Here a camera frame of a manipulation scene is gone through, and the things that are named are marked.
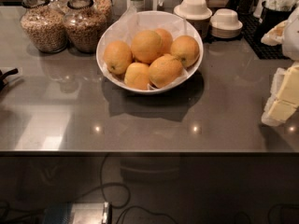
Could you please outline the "yellow soft gripper finger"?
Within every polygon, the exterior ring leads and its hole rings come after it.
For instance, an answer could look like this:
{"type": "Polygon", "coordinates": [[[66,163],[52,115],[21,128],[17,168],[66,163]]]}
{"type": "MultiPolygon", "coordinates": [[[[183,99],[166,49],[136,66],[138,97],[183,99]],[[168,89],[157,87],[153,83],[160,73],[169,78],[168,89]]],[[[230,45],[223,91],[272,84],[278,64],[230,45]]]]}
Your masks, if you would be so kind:
{"type": "Polygon", "coordinates": [[[273,76],[270,97],[263,114],[262,123],[279,126],[285,123],[299,107],[299,62],[288,69],[279,68],[273,76]]]}

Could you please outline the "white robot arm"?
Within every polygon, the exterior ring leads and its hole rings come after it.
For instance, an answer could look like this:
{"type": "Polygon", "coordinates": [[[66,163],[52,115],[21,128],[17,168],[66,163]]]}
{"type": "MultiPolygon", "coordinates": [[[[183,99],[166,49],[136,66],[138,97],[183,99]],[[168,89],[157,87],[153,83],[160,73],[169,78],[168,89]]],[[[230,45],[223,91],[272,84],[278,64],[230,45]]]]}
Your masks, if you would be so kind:
{"type": "Polygon", "coordinates": [[[270,97],[263,109],[262,123],[279,126],[299,107],[299,8],[261,39],[265,45],[282,46],[282,53],[293,60],[288,69],[278,68],[273,76],[270,97]]]}

